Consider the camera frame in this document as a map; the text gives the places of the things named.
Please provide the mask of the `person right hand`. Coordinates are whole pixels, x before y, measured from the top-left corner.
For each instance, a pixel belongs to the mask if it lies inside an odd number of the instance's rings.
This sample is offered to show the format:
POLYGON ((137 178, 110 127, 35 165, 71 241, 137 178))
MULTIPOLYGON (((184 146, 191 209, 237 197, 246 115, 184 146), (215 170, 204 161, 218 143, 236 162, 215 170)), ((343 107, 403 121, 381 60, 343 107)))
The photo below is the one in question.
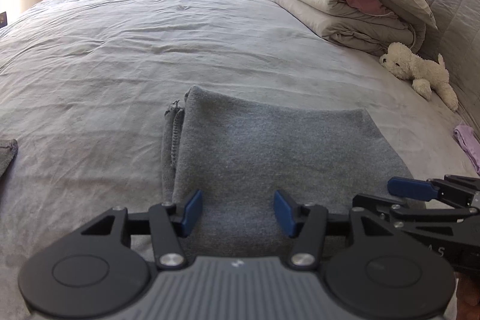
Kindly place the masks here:
POLYGON ((459 275, 456 295, 467 305, 476 306, 479 303, 479 287, 466 275, 459 275))

